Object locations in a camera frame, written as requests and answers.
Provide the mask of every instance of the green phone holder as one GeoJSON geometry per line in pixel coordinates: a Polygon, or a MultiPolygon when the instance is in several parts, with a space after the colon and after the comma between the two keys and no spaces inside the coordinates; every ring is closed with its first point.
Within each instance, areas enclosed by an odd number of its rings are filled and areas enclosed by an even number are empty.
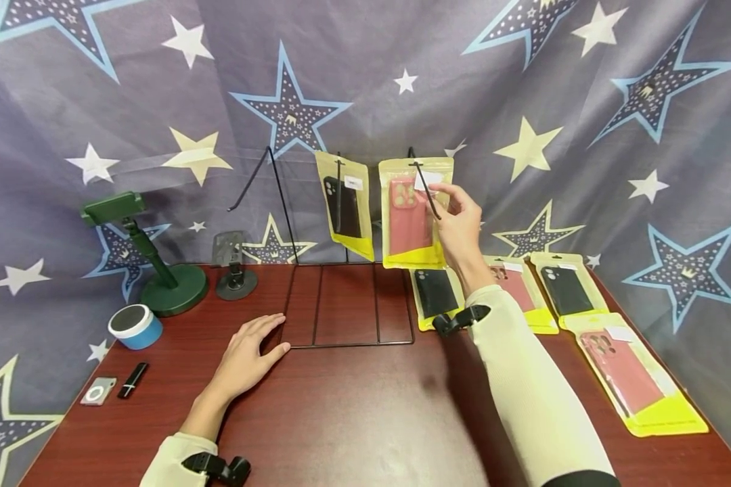
{"type": "Polygon", "coordinates": [[[198,266],[179,264],[168,267],[162,261],[154,243],[133,218],[145,209],[141,195],[128,191],[84,205],[81,217],[90,227],[111,221],[121,222],[133,245],[157,272],[143,288],[141,303],[148,306],[157,317],[172,317],[202,301],[208,291],[208,279],[198,266]]]}

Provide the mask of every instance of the hand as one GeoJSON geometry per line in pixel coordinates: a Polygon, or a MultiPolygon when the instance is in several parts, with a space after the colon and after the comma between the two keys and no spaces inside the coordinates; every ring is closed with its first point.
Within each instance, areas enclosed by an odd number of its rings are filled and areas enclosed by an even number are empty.
{"type": "Polygon", "coordinates": [[[480,256],[479,222],[482,219],[482,208],[472,200],[460,186],[447,183],[433,183],[428,189],[441,191],[449,195],[449,208],[444,210],[435,205],[441,216],[437,221],[439,239],[444,249],[444,256],[453,268],[458,268],[465,260],[480,256]]]}
{"type": "Polygon", "coordinates": [[[290,349],[289,343],[282,343],[267,354],[260,355],[260,343],[280,323],[284,323],[283,313],[244,323],[230,339],[222,362],[203,395],[213,396],[216,400],[229,404],[262,380],[268,370],[290,349]]]}

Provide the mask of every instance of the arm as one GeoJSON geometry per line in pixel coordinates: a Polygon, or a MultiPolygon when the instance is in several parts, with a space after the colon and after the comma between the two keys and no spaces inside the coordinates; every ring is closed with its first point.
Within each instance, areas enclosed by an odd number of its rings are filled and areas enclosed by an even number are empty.
{"type": "Polygon", "coordinates": [[[192,403],[190,414],[179,432],[162,442],[141,479],[140,487],[206,485],[206,476],[188,471],[181,462],[201,452],[217,455],[217,436],[231,401],[253,388],[290,349],[290,344],[283,343],[263,356],[259,352],[263,339],[283,322],[282,313],[260,317],[243,324],[233,335],[217,372],[192,403]]]}
{"type": "Polygon", "coordinates": [[[618,486],[584,407],[534,336],[520,306],[495,283],[479,250],[482,210],[463,189],[431,185],[451,198],[439,237],[463,286],[465,306],[490,313],[470,331],[504,429],[531,487],[618,486]]]}

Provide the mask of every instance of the black strap clip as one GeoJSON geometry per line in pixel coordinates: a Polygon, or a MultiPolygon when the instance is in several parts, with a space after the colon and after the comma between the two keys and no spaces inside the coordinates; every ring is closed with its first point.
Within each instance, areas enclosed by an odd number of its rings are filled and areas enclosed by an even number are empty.
{"type": "Polygon", "coordinates": [[[181,466],[196,473],[205,473],[230,487],[243,487],[252,471],[252,465],[244,457],[236,457],[228,465],[222,457],[206,452],[187,457],[181,466]]]}
{"type": "Polygon", "coordinates": [[[461,328],[470,327],[477,321],[484,319],[490,313],[490,307],[484,304],[474,304],[465,308],[462,312],[455,315],[453,319],[449,319],[447,315],[439,315],[433,318],[433,328],[442,337],[457,332],[461,328]]]}

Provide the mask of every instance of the blue star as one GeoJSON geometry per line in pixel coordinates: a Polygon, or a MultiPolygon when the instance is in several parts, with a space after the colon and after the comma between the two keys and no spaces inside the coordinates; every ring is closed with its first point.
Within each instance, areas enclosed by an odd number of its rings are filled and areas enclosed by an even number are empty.
{"type": "Polygon", "coordinates": [[[631,119],[636,119],[650,137],[660,143],[663,124],[674,95],[731,70],[731,62],[684,61],[685,49],[702,10],[693,17],[651,70],[637,78],[612,80],[623,92],[623,106],[590,145],[631,119]]]}
{"type": "Polygon", "coordinates": [[[119,83],[92,15],[138,1],[143,0],[0,0],[0,42],[54,27],[119,83]]]}
{"type": "Polygon", "coordinates": [[[648,235],[655,263],[623,282],[665,289],[673,309],[674,333],[698,296],[731,304],[731,288],[717,273],[731,245],[731,226],[690,248],[675,244],[652,225],[648,235]]]}
{"type": "Polygon", "coordinates": [[[577,0],[511,0],[463,54],[482,51],[521,38],[525,40],[525,71],[555,30],[557,22],[576,4],[577,0]]]}
{"type": "MultiPolygon", "coordinates": [[[[171,224],[157,225],[148,227],[143,231],[149,236],[149,240],[155,240],[170,226],[171,224]]],[[[135,248],[133,242],[130,241],[130,237],[114,225],[100,225],[95,227],[95,230],[97,230],[97,236],[100,238],[100,245],[103,246],[103,258],[101,258],[100,264],[82,279],[124,273],[123,297],[125,302],[128,302],[130,291],[133,291],[133,284],[143,275],[143,270],[152,265],[135,248]]]]}
{"type": "Polygon", "coordinates": [[[277,158],[295,144],[302,145],[311,152],[326,150],[318,128],[351,106],[351,103],[338,101],[305,99],[281,41],[276,94],[272,97],[230,94],[270,124],[270,145],[277,158]]]}

